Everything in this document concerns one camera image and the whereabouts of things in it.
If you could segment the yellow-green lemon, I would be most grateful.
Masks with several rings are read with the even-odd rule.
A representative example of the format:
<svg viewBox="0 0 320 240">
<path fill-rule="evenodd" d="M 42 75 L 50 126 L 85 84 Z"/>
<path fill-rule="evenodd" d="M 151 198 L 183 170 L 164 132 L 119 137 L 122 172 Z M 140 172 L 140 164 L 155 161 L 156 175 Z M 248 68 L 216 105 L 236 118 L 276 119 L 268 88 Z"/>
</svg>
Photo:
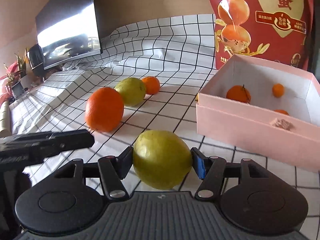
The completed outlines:
<svg viewBox="0 0 320 240">
<path fill-rule="evenodd" d="M 188 145 L 169 131 L 145 131 L 133 145 L 135 173 L 146 185 L 159 190 L 179 185 L 192 164 Z"/>
</svg>

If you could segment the small kumquat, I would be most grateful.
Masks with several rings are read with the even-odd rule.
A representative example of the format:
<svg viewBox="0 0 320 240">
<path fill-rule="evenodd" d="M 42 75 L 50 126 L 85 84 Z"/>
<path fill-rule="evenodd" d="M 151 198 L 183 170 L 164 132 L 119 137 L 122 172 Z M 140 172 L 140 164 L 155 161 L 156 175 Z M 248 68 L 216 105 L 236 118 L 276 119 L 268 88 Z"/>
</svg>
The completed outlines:
<svg viewBox="0 0 320 240">
<path fill-rule="evenodd" d="M 280 84 L 280 83 L 276 83 L 275 85 L 273 85 L 272 87 L 272 94 L 275 98 L 281 98 L 285 93 L 285 87 Z"/>
</svg>

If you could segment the mandarin behind pear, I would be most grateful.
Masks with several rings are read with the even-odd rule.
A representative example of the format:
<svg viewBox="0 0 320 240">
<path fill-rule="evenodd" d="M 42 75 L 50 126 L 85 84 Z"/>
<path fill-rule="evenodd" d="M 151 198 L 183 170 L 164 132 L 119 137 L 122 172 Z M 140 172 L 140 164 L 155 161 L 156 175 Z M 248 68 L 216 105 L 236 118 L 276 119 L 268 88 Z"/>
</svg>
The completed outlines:
<svg viewBox="0 0 320 240">
<path fill-rule="evenodd" d="M 142 82 L 146 87 L 146 94 L 154 95 L 157 94 L 160 90 L 160 82 L 154 76 L 147 76 L 142 78 Z"/>
</svg>

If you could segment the mandarin in box front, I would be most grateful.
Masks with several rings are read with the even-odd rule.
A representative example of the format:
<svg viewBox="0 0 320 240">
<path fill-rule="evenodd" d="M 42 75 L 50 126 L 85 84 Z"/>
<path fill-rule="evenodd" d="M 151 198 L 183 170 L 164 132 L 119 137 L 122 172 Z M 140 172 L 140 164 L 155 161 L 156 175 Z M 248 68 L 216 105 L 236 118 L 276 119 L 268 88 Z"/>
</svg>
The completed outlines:
<svg viewBox="0 0 320 240">
<path fill-rule="evenodd" d="M 283 110 L 283 109 L 275 109 L 274 111 L 277 112 L 277 113 L 284 114 L 284 115 L 289 115 L 289 113 L 287 111 Z"/>
</svg>

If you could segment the large orange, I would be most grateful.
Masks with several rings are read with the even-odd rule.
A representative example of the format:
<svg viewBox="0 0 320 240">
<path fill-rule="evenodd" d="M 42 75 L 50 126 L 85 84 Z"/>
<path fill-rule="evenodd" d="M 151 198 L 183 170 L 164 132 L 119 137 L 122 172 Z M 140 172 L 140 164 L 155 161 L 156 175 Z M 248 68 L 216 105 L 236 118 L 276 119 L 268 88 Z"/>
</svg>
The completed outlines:
<svg viewBox="0 0 320 240">
<path fill-rule="evenodd" d="M 110 132 L 121 122 L 124 103 L 121 95 L 113 88 L 96 90 L 87 100 L 85 122 L 95 131 Z"/>
</svg>

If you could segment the pink cardboard box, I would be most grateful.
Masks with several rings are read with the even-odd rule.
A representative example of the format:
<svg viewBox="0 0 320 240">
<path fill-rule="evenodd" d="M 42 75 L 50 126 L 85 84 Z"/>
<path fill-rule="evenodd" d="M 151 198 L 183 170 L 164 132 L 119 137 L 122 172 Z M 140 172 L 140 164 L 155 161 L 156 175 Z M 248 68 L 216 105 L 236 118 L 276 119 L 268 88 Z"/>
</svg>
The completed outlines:
<svg viewBox="0 0 320 240">
<path fill-rule="evenodd" d="M 285 87 L 281 98 L 272 94 L 276 83 Z M 226 98 L 236 85 L 248 89 L 251 103 Z M 196 122 L 201 135 L 292 166 L 319 170 L 319 83 L 310 72 L 234 55 L 199 91 Z"/>
</svg>

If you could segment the white checkered tablecloth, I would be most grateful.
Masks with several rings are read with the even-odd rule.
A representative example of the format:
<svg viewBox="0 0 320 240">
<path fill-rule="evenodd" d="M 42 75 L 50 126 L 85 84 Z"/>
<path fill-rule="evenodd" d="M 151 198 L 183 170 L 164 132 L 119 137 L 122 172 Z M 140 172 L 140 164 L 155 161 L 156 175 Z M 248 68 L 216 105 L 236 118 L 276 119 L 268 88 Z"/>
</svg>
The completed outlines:
<svg viewBox="0 0 320 240">
<path fill-rule="evenodd" d="M 319 239 L 318 172 L 197 131 L 198 93 L 217 74 L 216 22 L 214 14 L 197 14 L 119 27 L 103 39 L 102 54 L 68 63 L 61 72 L 12 103 L 15 134 L 66 132 L 87 128 L 87 100 L 99 89 L 113 89 L 125 80 L 138 83 L 152 79 L 159 86 L 155 94 L 146 94 L 136 105 L 124 107 L 122 119 L 114 129 L 93 131 L 92 147 L 68 150 L 25 168 L 31 183 L 39 183 L 70 160 L 80 158 L 93 163 L 106 155 L 119 155 L 141 133 L 165 130 L 205 155 L 217 155 L 230 163 L 252 159 L 297 189 L 309 205 L 301 233 L 309 239 Z"/>
</svg>

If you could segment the black desk item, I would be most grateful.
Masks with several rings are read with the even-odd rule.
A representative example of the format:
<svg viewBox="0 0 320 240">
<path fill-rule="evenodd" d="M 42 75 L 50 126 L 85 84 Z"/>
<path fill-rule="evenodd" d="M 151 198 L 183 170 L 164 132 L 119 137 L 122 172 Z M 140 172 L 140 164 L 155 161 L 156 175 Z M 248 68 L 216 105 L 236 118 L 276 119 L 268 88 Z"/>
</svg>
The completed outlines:
<svg viewBox="0 0 320 240">
<path fill-rule="evenodd" d="M 27 57 L 33 74 L 42 80 L 46 77 L 46 71 L 44 70 L 44 57 L 42 49 L 38 44 L 35 44 L 27 51 Z"/>
</svg>

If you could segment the red snack bag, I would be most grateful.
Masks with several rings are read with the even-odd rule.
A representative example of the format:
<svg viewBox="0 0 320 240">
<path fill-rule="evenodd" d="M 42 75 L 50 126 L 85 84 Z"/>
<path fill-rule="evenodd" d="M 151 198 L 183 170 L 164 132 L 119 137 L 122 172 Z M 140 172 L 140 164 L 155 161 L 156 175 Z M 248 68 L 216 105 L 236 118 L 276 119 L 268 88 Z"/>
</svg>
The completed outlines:
<svg viewBox="0 0 320 240">
<path fill-rule="evenodd" d="M 306 70 L 313 0 L 209 0 L 215 14 L 215 61 L 253 56 Z"/>
</svg>

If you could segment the potted plant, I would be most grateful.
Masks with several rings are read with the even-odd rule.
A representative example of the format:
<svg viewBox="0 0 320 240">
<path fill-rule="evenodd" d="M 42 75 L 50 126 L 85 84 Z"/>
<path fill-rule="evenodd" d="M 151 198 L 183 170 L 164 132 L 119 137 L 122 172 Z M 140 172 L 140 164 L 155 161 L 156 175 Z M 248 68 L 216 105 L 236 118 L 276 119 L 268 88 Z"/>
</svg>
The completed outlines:
<svg viewBox="0 0 320 240">
<path fill-rule="evenodd" d="M 6 74 L 1 76 L 1 80 L 7 79 L 5 83 L 5 89 L 10 96 L 13 96 L 12 87 L 18 83 L 18 81 L 27 75 L 27 49 L 25 49 L 24 56 L 20 57 L 19 55 L 15 54 L 16 61 L 7 67 L 4 64 L 4 68 L 6 70 Z"/>
</svg>

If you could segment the mandarin with stem in box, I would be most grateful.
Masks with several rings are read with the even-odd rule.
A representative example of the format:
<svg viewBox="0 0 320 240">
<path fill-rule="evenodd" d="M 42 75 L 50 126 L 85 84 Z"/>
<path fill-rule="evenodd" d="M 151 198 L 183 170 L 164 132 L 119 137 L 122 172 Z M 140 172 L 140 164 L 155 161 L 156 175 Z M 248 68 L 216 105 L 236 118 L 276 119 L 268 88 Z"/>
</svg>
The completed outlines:
<svg viewBox="0 0 320 240">
<path fill-rule="evenodd" d="M 242 103 L 251 103 L 251 94 L 244 85 L 236 85 L 227 91 L 226 98 Z"/>
</svg>

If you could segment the yellow-green pear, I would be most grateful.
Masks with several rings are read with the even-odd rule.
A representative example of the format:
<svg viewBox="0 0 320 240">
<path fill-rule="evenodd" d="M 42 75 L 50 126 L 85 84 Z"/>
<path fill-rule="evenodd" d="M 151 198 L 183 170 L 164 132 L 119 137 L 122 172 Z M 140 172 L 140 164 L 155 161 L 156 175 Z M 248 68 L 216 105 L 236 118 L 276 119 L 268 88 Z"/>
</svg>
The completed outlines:
<svg viewBox="0 0 320 240">
<path fill-rule="evenodd" d="M 141 103 L 146 95 L 144 83 L 135 77 L 121 80 L 114 89 L 121 95 L 125 106 L 135 106 Z"/>
</svg>

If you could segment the computer monitor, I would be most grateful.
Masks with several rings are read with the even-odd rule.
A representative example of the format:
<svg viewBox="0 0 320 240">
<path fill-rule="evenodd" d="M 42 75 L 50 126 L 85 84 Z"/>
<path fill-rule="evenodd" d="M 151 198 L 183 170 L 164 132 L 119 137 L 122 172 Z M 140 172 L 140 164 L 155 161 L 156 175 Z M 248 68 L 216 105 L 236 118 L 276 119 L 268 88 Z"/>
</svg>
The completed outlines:
<svg viewBox="0 0 320 240">
<path fill-rule="evenodd" d="M 94 0 L 49 0 L 35 21 L 45 70 L 102 53 Z"/>
</svg>

